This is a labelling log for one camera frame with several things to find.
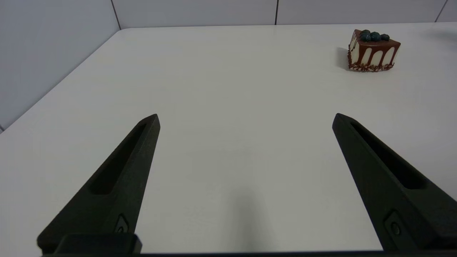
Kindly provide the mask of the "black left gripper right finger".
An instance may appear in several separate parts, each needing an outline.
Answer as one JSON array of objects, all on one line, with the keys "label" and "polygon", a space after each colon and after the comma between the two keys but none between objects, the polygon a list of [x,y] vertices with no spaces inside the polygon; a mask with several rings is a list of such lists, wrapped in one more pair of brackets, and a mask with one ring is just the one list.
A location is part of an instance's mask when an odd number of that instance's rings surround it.
[{"label": "black left gripper right finger", "polygon": [[333,133],[383,250],[455,252],[457,203],[355,119]]}]

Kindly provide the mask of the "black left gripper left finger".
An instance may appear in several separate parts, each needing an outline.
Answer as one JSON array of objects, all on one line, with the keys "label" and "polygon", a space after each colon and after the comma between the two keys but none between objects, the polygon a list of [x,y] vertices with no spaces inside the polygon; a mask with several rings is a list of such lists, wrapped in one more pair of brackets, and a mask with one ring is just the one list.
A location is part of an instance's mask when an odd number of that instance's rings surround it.
[{"label": "black left gripper left finger", "polygon": [[55,251],[70,234],[134,233],[160,132],[157,114],[127,134],[37,237]]}]

